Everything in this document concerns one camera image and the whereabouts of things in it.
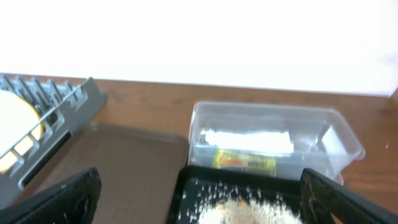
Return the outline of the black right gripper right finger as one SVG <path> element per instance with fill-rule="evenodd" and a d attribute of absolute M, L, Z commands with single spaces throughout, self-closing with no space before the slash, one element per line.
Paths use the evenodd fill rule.
<path fill-rule="evenodd" d="M 397 215 L 306 168 L 300 178 L 301 213 L 306 223 L 397 223 Z"/>

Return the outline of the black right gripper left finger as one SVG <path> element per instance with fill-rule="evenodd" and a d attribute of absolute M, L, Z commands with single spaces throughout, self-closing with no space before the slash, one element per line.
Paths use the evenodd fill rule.
<path fill-rule="evenodd" d="M 101 194 L 97 168 L 85 169 L 1 210 L 1 223 L 91 223 Z"/>

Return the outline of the pile of rice and nuts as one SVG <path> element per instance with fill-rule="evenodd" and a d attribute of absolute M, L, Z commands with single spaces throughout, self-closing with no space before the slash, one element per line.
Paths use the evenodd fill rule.
<path fill-rule="evenodd" d="M 219 181 L 189 181 L 174 223 L 301 224 L 300 211 L 280 192 Z"/>

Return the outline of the white plastic wrapper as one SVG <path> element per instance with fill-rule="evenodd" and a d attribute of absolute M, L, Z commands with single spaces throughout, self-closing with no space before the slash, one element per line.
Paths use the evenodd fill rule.
<path fill-rule="evenodd" d="M 200 134 L 209 146 L 219 149 L 245 150 L 269 154 L 291 154 L 294 144 L 288 132 L 259 131 L 252 133 L 231 133 L 203 130 Z"/>

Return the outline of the yellow round plate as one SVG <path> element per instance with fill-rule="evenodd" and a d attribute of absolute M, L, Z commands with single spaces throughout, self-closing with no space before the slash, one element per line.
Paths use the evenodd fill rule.
<path fill-rule="evenodd" d="M 26 100 L 11 92 L 1 90 L 1 153 L 20 140 L 39 120 L 39 113 Z M 40 124 L 33 129 L 31 135 L 39 140 L 43 133 L 44 127 Z M 33 144 L 31 138 L 26 136 L 16 144 L 15 150 L 23 156 Z M 13 152 L 5 154 L 1 158 L 1 174 L 9 170 L 16 162 L 17 156 Z"/>

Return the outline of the green snack wrapper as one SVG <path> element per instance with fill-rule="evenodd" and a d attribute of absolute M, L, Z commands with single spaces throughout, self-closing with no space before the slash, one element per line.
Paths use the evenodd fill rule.
<path fill-rule="evenodd" d="M 275 177 L 277 165 L 274 157 L 218 149 L 212 167 L 217 169 L 252 172 Z"/>

